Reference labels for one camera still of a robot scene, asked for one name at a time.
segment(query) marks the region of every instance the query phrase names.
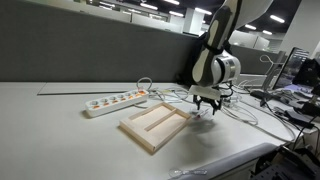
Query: wooden tray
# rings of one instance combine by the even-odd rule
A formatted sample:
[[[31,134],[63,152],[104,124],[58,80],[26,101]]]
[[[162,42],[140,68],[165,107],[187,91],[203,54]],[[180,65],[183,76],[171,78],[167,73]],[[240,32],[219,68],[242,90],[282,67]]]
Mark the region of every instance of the wooden tray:
[[[160,103],[120,121],[120,127],[154,153],[183,129],[190,117],[167,103]]]

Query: black cable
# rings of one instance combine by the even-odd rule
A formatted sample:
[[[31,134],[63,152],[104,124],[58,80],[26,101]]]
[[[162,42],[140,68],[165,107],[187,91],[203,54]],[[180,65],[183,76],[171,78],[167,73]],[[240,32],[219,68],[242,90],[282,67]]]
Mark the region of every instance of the black cable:
[[[314,151],[314,154],[318,154],[318,145],[319,145],[319,137],[320,137],[320,129],[317,126],[314,126],[318,130],[318,137],[317,137],[317,143],[316,143],[316,150]]]
[[[298,131],[301,131],[301,129],[297,125],[295,125],[293,122],[288,121],[287,119],[277,115],[276,113],[273,113],[273,114],[275,116],[277,116],[282,122],[287,122],[287,123],[291,124],[292,126],[294,126]],[[305,140],[304,136],[302,136],[302,142],[303,142],[303,145],[305,146],[306,145],[306,140]]]
[[[236,93],[238,93],[238,94],[250,94],[250,91],[248,91],[248,90],[246,90],[246,89],[241,89],[241,90],[248,91],[248,92],[239,92],[239,91],[236,91],[236,90],[232,89],[233,87],[236,87],[236,86],[233,86],[232,84],[229,85],[229,89],[231,89],[232,91],[234,91],[234,92],[236,92]]]
[[[270,106],[269,106],[269,104],[267,103],[267,100],[264,98],[264,102],[265,102],[265,105],[267,106],[267,108],[269,109],[269,111],[271,111],[272,112],[272,114],[274,113],[273,111],[272,111],[272,109],[270,108]]]
[[[228,87],[227,87],[227,88],[224,88],[224,87],[218,86],[218,88],[219,88],[219,89],[223,89],[223,90],[229,90],[229,89],[231,89],[231,88],[230,88],[230,84],[228,84],[227,82],[224,83],[224,84],[226,84]]]
[[[309,124],[312,123],[312,121],[315,120],[316,118],[317,118],[317,116],[315,116],[314,118],[312,118],[311,121],[309,121]],[[300,130],[300,132],[299,132],[299,134],[298,134],[298,136],[297,136],[297,139],[294,141],[292,150],[294,150],[294,149],[296,148],[296,144],[297,144],[297,142],[298,142],[298,139],[299,139],[301,133],[303,132],[303,130],[304,130],[305,128],[306,128],[306,126],[303,127],[303,128]]]
[[[231,97],[233,95],[233,89],[232,89],[232,83],[230,82],[230,85],[229,85],[229,89],[228,90],[231,90],[231,93],[229,95],[221,95],[220,97],[221,98],[227,98],[227,97]]]

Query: white desk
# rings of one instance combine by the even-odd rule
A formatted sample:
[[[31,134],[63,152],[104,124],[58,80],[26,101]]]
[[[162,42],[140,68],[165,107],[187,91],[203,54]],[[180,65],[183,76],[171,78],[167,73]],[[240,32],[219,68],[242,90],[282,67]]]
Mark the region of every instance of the white desk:
[[[129,107],[89,119],[84,113],[84,103],[103,94],[37,96],[40,91],[48,92],[48,87],[66,92],[67,87],[73,91],[79,86],[94,89],[96,85],[100,91],[114,85],[44,85],[0,83],[1,180],[168,179],[170,168],[194,169],[264,142],[284,143],[217,112],[213,124],[192,122],[150,155],[118,128],[119,120],[142,109]],[[135,88],[134,83],[124,86]],[[157,103],[148,100],[143,105]],[[194,107],[188,103],[172,105],[186,112]],[[276,119],[249,106],[243,107],[259,117],[260,127],[283,138],[292,138]]]

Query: cable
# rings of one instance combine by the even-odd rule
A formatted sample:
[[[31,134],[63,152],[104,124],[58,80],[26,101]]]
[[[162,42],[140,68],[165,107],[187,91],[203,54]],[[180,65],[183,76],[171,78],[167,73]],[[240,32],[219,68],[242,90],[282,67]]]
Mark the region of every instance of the cable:
[[[163,94],[163,92],[161,92],[161,91],[159,91],[157,89],[149,90],[149,93],[150,93],[149,97],[158,96],[161,99],[161,101],[165,101],[166,100],[166,96]]]
[[[316,150],[314,151],[314,155],[318,154],[318,145],[319,145],[319,137],[320,137],[320,129],[317,126],[314,126],[318,130],[318,137],[316,143]]]
[[[244,87],[245,85],[247,85],[248,83],[250,83],[250,82],[254,82],[254,81],[261,81],[262,79],[252,79],[252,80],[250,80],[250,81],[247,81],[247,82],[245,82],[242,86]]]
[[[237,86],[237,85],[233,85],[232,87],[235,87],[235,88],[237,88],[237,89],[244,90],[244,91],[247,91],[248,93],[250,93],[250,91],[249,91],[248,89],[246,89],[245,87],[241,88],[241,87],[239,87],[239,86]]]
[[[229,90],[231,90],[231,93],[229,95],[221,95],[221,98],[227,98],[227,97],[231,97],[233,95],[233,89],[232,89],[232,83],[230,82],[229,85]]]
[[[222,89],[222,90],[230,90],[230,88],[223,88],[223,87],[220,87],[220,86],[219,86],[219,89]]]
[[[144,106],[139,106],[139,105],[137,105],[137,104],[134,104],[133,105],[134,107],[137,107],[137,108],[141,108],[141,109],[147,109],[148,107],[144,107]]]
[[[264,98],[265,101],[265,105],[267,106],[267,108],[269,109],[269,111],[273,114],[274,112],[272,111],[272,109],[270,108],[269,104],[267,103],[266,99]]]
[[[151,88],[151,86],[152,86],[152,79],[149,78],[149,77],[140,78],[140,79],[137,81],[137,83],[136,83],[136,86],[137,86],[138,89],[141,88],[141,87],[139,86],[139,83],[140,83],[142,80],[148,80],[148,81],[150,82],[150,85],[149,85],[149,87],[147,88],[147,91],[149,91],[150,88]]]
[[[249,114],[252,115],[252,117],[254,117],[257,121],[259,121],[258,118],[257,118],[253,113],[251,113],[250,111],[248,111],[247,109],[245,109],[245,108],[243,108],[243,107],[240,107],[240,106],[238,106],[238,105],[236,105],[236,104],[235,104],[235,107],[237,107],[237,108],[239,108],[239,109],[242,109],[242,110],[248,112]]]
[[[237,111],[238,113],[241,113],[241,114],[245,114],[245,115],[247,115],[247,116],[249,116],[249,117],[252,117],[252,119],[253,120],[248,120],[248,119],[243,119],[243,118],[240,118],[239,116],[237,116],[237,115],[235,115],[234,113],[232,113],[230,110],[228,110],[228,109],[232,109],[232,108],[226,108],[226,107],[223,107],[222,109],[221,109],[221,112],[223,112],[225,115],[227,115],[227,116],[229,116],[229,117],[231,117],[231,118],[234,118],[234,119],[236,119],[236,120],[239,120],[239,121],[242,121],[242,122],[245,122],[245,123],[250,123],[250,122],[252,122],[252,123],[254,123],[254,125],[257,125],[258,124],[258,122],[259,122],[259,120],[258,120],[258,118],[256,117],[256,116],[254,116],[252,113],[250,113],[249,111],[247,111],[247,112],[249,112],[249,114],[251,115],[248,115],[248,114],[245,114],[245,113],[243,113],[243,112],[240,112],[240,111]]]
[[[177,87],[175,87],[175,88],[168,88],[168,89],[165,89],[165,90],[168,90],[168,91],[170,91],[170,92],[173,92],[173,93],[174,93],[176,96],[178,96],[181,100],[187,99],[187,98],[189,97],[189,91],[187,91],[187,90],[185,90],[185,89],[183,89],[183,88],[177,88]],[[185,94],[184,94],[185,97],[181,97],[181,96],[180,96],[180,95],[181,95],[180,92],[185,93]]]
[[[235,93],[238,93],[238,94],[250,94],[250,91],[249,92],[239,92],[239,91],[236,91],[234,89],[232,89]]]
[[[312,118],[312,119],[309,121],[309,123],[312,123],[312,121],[313,121],[313,120],[315,120],[316,118],[317,118],[317,116],[315,116],[314,118]],[[306,128],[306,126],[305,126],[305,127],[303,127],[303,128],[300,130],[300,132],[299,132],[299,134],[298,134],[298,136],[297,136],[296,140],[294,141],[294,144],[293,144],[292,150],[294,150],[294,149],[296,148],[296,144],[297,144],[297,142],[298,142],[298,139],[299,139],[299,137],[300,137],[301,133],[303,132],[303,130],[304,130],[305,128]]]
[[[276,139],[280,139],[280,140],[282,140],[282,141],[284,141],[284,142],[294,142],[294,140],[296,139],[295,133],[294,133],[293,130],[292,130],[290,127],[288,127],[287,124],[286,124],[285,122],[283,122],[280,118],[278,118],[277,116],[275,116],[273,113],[270,114],[270,113],[268,113],[268,112],[266,112],[266,111],[262,111],[262,110],[258,109],[257,107],[255,107],[254,105],[252,105],[252,104],[250,104],[250,103],[247,103],[247,102],[245,102],[245,101],[242,101],[242,99],[240,99],[240,102],[242,102],[242,103],[244,103],[244,104],[246,104],[246,105],[248,105],[248,106],[250,106],[250,107],[253,107],[253,108],[255,108],[255,109],[257,109],[257,110],[259,110],[259,111],[261,111],[261,112],[263,112],[263,113],[266,113],[266,114],[274,117],[275,119],[277,119],[285,128],[287,128],[287,129],[291,132],[291,134],[292,134],[292,136],[293,136],[293,139],[292,139],[292,140],[286,140],[286,139],[283,139],[283,138],[281,138],[281,137],[278,137],[278,136],[276,136],[276,135],[274,135],[274,134],[271,134],[270,132],[268,132],[268,131],[266,131],[266,130],[258,127],[258,126],[254,126],[254,127],[256,127],[257,129],[259,129],[259,130],[261,130],[261,131],[263,131],[263,132],[271,135],[272,137],[274,137],[274,138],[276,138]]]
[[[281,116],[278,116],[279,117],[279,119],[282,119],[283,121],[285,121],[286,123],[289,123],[289,124],[291,124],[292,126],[294,126],[298,131],[300,131],[301,129],[297,126],[297,125],[295,125],[293,122],[291,122],[291,121],[289,121],[289,120],[287,120],[287,119],[284,119],[283,117],[281,117]],[[306,140],[305,140],[305,138],[304,138],[304,136],[302,136],[302,142],[303,142],[303,145],[306,145]]]
[[[244,80],[244,81],[241,81],[238,86],[241,87],[242,83],[245,83],[245,82],[248,82],[249,80]]]
[[[269,69],[268,69],[267,72],[265,73],[266,75],[270,73],[273,65],[275,65],[275,64],[283,64],[283,63],[274,63],[274,62],[270,59],[270,57],[269,57],[268,55],[262,55],[262,56],[260,56],[260,59],[259,59],[259,60],[260,60],[260,62],[263,62],[263,63],[271,63]]]

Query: white robotic arm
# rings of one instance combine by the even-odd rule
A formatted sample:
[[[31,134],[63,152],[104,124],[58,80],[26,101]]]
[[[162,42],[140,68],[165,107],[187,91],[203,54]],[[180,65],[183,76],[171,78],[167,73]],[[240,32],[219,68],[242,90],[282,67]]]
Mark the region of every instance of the white robotic arm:
[[[212,89],[221,83],[237,79],[240,75],[239,60],[223,47],[234,29],[241,27],[266,12],[273,0],[226,0],[214,14],[205,41],[192,70],[192,77],[199,86],[192,86],[190,92],[199,95],[194,98],[198,108],[202,101],[209,102],[214,111],[220,109],[221,95]]]

